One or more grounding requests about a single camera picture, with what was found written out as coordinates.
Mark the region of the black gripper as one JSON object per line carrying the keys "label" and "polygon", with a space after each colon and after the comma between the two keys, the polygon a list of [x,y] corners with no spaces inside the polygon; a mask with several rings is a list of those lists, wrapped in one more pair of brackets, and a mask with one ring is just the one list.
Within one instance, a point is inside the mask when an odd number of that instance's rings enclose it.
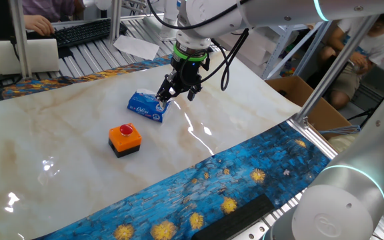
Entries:
{"label": "black gripper", "polygon": [[199,68],[209,70],[209,56],[204,55],[202,61],[192,61],[182,59],[178,55],[173,55],[171,58],[171,66],[173,74],[166,74],[165,78],[156,94],[156,99],[160,103],[166,103],[173,96],[178,96],[180,93],[188,92],[188,100],[194,100],[196,94],[202,90]]}

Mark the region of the typing person's hand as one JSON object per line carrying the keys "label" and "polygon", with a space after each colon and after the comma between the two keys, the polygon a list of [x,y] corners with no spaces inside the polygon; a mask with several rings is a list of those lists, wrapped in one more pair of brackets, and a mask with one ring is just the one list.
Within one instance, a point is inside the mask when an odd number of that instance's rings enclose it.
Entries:
{"label": "typing person's hand", "polygon": [[25,15],[25,28],[37,32],[41,36],[50,36],[55,30],[51,22],[41,15]]}

